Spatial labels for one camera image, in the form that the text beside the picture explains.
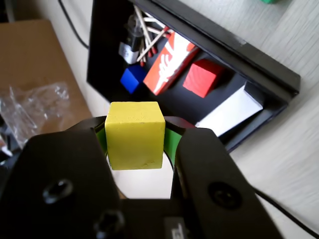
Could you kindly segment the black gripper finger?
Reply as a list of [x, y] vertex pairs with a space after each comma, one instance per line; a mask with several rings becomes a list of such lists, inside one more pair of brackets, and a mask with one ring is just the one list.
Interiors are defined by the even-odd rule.
[[191, 239], [280, 239], [281, 233], [224, 145], [207, 128], [166, 117], [181, 135], [174, 160]]
[[0, 197], [3, 239], [122, 239], [104, 117], [32, 137]]

